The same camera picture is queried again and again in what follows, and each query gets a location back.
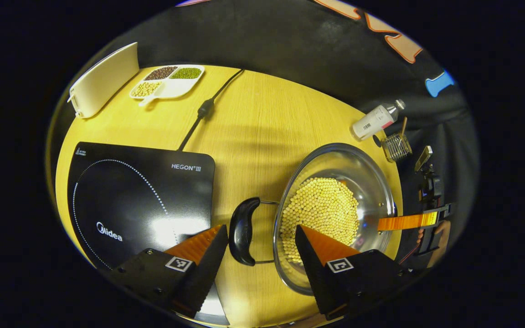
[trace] small wire basket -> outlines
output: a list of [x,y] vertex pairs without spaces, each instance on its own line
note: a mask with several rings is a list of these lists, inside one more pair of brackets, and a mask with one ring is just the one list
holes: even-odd
[[393,134],[390,137],[382,139],[381,143],[386,159],[390,163],[397,162],[412,154],[412,149],[404,133]]

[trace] midea logo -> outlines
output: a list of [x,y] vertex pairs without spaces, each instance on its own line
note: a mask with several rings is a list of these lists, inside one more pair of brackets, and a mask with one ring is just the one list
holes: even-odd
[[107,228],[105,228],[103,226],[103,223],[102,222],[96,222],[96,229],[98,230],[98,232],[104,234],[104,235],[107,235],[109,237],[113,237],[114,239],[117,239],[118,241],[123,241],[123,237],[117,235],[116,233],[113,233],[112,230],[108,230]]

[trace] metal rim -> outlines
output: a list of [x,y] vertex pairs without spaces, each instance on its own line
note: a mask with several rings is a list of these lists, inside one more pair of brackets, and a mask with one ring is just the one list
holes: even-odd
[[285,187],[285,191],[283,192],[283,196],[281,197],[281,201],[279,202],[279,205],[277,207],[277,213],[275,214],[275,228],[273,230],[273,257],[275,260],[275,268],[277,272],[279,273],[279,276],[281,277],[281,280],[285,285],[287,285],[290,289],[292,289],[295,292],[298,292],[303,295],[313,296],[312,289],[304,288],[301,286],[298,286],[291,282],[291,280],[287,277],[285,272],[283,271],[283,268],[281,267],[281,262],[279,260],[279,253],[278,253],[278,236],[279,236],[279,223],[281,219],[281,211],[283,210],[283,205],[285,204],[285,200],[287,198],[288,192],[293,185],[294,181],[299,176],[300,172],[309,164],[314,158],[316,158],[319,155],[325,154],[327,152],[348,152],[354,156],[357,156],[361,160],[363,160],[371,170],[376,174],[377,180],[381,183],[383,186],[384,193],[386,195],[386,201],[387,201],[387,207],[388,212],[392,213],[394,211],[394,200],[392,199],[392,191],[390,187],[388,186],[388,182],[386,181],[386,178],[384,177],[384,173],[380,169],[380,167],[374,162],[374,160],[367,155],[362,150],[358,149],[357,147],[354,147],[352,145],[349,145],[347,143],[328,143],[327,145],[323,145],[306,156],[304,160],[299,164],[297,167],[297,170],[293,173],[291,176],[289,183]]

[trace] bottle cap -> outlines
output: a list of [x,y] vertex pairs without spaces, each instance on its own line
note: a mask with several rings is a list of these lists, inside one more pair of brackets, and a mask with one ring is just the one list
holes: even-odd
[[396,99],[396,107],[400,110],[403,110],[406,107],[406,104],[402,101],[402,99]]

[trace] wooden stick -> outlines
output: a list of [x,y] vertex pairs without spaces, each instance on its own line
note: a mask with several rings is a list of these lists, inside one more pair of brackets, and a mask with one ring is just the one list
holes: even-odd
[[402,130],[400,131],[400,137],[402,137],[402,135],[404,134],[404,129],[407,128],[407,121],[408,121],[408,118],[405,116],[404,122],[402,122]]

